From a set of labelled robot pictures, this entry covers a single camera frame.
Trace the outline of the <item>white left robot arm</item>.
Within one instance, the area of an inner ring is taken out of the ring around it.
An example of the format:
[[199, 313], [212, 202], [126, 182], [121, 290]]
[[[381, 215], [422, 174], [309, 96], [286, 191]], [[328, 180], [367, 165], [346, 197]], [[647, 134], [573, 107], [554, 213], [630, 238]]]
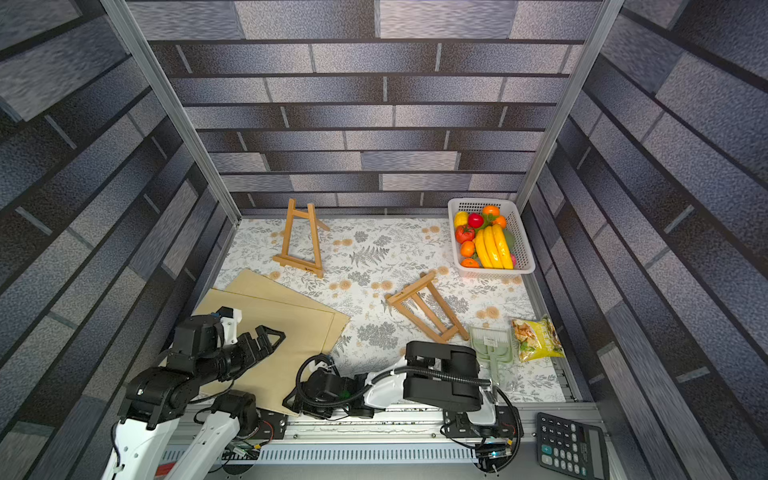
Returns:
[[165, 365], [148, 368], [129, 382], [111, 428], [112, 451], [104, 478], [154, 478], [187, 407], [203, 402], [200, 391], [213, 382], [229, 386], [209, 396], [209, 414], [169, 478], [205, 478], [228, 447], [264, 426], [255, 396], [231, 386], [272, 355], [286, 336], [263, 325], [253, 333], [238, 333], [241, 320], [240, 310], [221, 307], [191, 316], [175, 328]]

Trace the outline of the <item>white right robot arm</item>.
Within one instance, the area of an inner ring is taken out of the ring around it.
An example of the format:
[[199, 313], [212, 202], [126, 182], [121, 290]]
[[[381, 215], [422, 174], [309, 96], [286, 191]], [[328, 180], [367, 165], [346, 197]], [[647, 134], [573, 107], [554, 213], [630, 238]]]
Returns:
[[452, 344], [411, 341], [392, 366], [353, 377], [341, 375], [330, 356], [314, 355], [299, 367], [282, 406], [320, 420], [338, 409], [371, 419], [401, 402], [440, 409], [450, 438], [524, 435], [519, 410], [493, 380], [480, 376], [476, 351]]

